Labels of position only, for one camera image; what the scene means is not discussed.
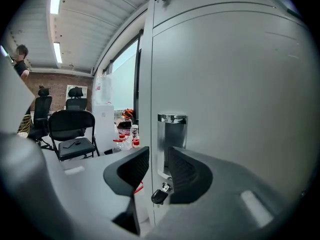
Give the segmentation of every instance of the metal handle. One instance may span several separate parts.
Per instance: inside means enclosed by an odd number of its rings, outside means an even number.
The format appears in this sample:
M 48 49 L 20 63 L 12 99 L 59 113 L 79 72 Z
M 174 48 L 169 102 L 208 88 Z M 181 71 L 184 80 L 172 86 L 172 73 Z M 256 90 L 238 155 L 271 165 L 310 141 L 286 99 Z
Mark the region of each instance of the metal handle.
M 188 116 L 182 114 L 158 114 L 158 122 L 169 124 L 187 124 Z

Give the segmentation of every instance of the man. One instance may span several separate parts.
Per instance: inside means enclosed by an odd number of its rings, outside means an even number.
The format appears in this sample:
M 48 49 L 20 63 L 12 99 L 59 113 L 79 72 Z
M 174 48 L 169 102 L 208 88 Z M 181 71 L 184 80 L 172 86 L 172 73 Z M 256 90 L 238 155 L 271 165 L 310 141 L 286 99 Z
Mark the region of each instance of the man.
M 29 70 L 24 61 L 28 53 L 28 48 L 23 44 L 20 44 L 15 50 L 14 61 L 16 64 L 14 65 L 14 69 L 18 73 L 22 81 L 25 81 L 29 76 Z

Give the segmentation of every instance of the office chair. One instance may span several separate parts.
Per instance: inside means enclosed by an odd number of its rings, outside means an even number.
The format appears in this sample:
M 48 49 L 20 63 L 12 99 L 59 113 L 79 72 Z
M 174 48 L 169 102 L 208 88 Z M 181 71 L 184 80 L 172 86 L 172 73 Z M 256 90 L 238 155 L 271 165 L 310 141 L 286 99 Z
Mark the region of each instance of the office chair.
M 92 127 L 92 140 L 91 142 L 86 138 L 75 138 L 75 131 L 84 128 Z M 49 118 L 48 128 L 50 137 L 52 139 L 53 149 L 60 161 L 68 160 L 75 157 L 85 156 L 94 151 L 100 156 L 95 133 L 95 117 L 86 110 L 60 110 L 52 114 Z M 62 141 L 59 143 L 58 148 L 55 140 Z
M 65 109 L 67 110 L 85 110 L 87 107 L 88 99 L 81 98 L 84 94 L 82 88 L 75 87 L 69 90 L 69 99 L 65 102 Z
M 37 142 L 42 149 L 53 150 L 52 146 L 45 142 L 42 138 L 48 136 L 48 114 L 52 102 L 49 96 L 49 88 L 40 87 L 38 91 L 39 97 L 35 99 L 33 126 L 30 128 L 28 138 Z

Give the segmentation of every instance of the bottle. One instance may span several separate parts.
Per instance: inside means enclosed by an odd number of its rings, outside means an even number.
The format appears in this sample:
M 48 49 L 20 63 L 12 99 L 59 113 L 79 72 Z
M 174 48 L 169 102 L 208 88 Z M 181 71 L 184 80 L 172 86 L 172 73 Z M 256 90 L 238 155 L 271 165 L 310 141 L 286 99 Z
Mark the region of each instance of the bottle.
M 139 129 L 139 126 L 137 124 L 133 124 L 131 126 L 131 135 L 133 139 L 136 139 L 138 137 L 138 129 Z
M 125 143 L 129 147 L 129 149 L 132 149 L 132 135 L 130 134 L 125 135 Z
M 135 149 L 135 148 L 140 148 L 140 139 L 138 138 L 134 138 L 132 140 L 132 147 Z
M 122 149 L 123 149 L 122 142 L 123 141 L 121 139 L 114 139 L 113 140 L 112 153 L 118 153 L 118 152 L 122 151 Z
M 120 134 L 119 138 L 122 141 L 121 144 L 122 144 L 122 150 L 123 151 L 131 149 L 131 145 L 130 145 L 130 143 L 127 143 L 126 135 L 124 133 Z

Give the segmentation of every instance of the chair seat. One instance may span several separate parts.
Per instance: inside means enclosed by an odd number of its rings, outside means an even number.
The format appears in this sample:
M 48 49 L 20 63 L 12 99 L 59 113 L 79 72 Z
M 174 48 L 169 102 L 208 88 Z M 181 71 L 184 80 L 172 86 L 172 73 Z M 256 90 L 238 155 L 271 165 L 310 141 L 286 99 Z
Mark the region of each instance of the chair seat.
M 79 141 L 80 144 L 73 144 L 71 147 L 65 148 L 76 141 Z M 84 156 L 95 150 L 96 147 L 87 138 L 75 138 L 59 143 L 58 155 L 59 159 L 64 161 L 67 159 Z
M 64 142 L 85 136 L 85 129 L 54 131 L 50 137 L 58 142 Z
M 29 132 L 29 135 L 28 135 L 28 138 L 29 139 L 32 139 L 32 140 L 38 140 L 42 137 L 46 136 L 44 130 L 42 128 L 30 128 L 30 132 Z

